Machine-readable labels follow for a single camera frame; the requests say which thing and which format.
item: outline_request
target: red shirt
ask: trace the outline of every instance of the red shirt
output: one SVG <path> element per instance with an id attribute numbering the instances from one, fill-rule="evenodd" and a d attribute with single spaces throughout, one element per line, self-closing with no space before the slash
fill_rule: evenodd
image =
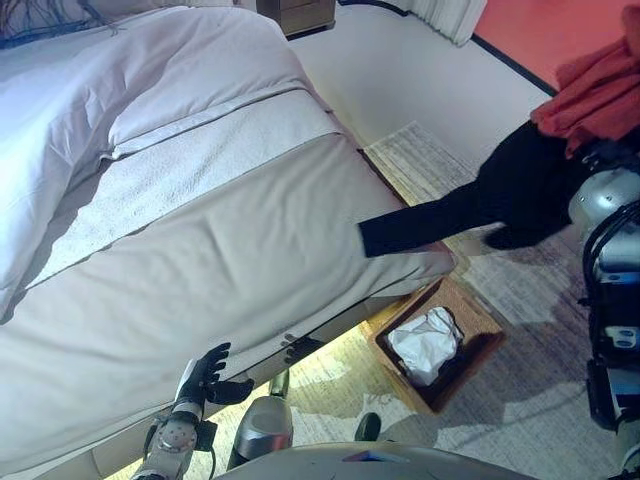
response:
<path id="1" fill-rule="evenodd" d="M 566 138 L 566 156 L 594 138 L 619 140 L 640 125 L 640 7 L 622 12 L 625 36 L 556 72 L 560 92 L 531 113 L 540 132 Z"/>

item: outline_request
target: white duvet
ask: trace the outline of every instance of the white duvet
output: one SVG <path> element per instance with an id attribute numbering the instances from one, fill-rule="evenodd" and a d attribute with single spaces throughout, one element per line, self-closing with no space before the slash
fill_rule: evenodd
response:
<path id="1" fill-rule="evenodd" d="M 242 9 L 176 7 L 0 51 L 0 316 L 65 192 L 101 157 L 313 91 L 285 42 Z"/>

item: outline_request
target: white curtain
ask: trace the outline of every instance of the white curtain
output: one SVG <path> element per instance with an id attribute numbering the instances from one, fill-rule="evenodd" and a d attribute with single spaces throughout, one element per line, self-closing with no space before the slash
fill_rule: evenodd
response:
<path id="1" fill-rule="evenodd" d="M 482 15 L 487 0 L 384 0 L 411 11 L 456 45 L 465 44 Z"/>

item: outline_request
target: bed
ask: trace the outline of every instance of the bed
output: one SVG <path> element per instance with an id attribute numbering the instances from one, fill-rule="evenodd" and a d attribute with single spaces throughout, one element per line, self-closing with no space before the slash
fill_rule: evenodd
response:
<path id="1" fill-rule="evenodd" d="M 260 384 L 453 268 L 364 257 L 401 204 L 266 18 L 166 8 L 0 62 L 0 476 L 103 478 L 189 359 L 229 341 L 222 377 Z"/>

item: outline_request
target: black shoe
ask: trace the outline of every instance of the black shoe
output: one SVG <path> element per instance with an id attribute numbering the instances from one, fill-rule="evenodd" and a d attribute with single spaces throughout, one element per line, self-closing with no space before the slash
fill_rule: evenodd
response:
<path id="1" fill-rule="evenodd" d="M 380 428 L 382 427 L 382 421 L 377 413 L 369 412 L 358 425 L 356 430 L 355 441 L 356 442 L 375 442 L 380 435 Z"/>

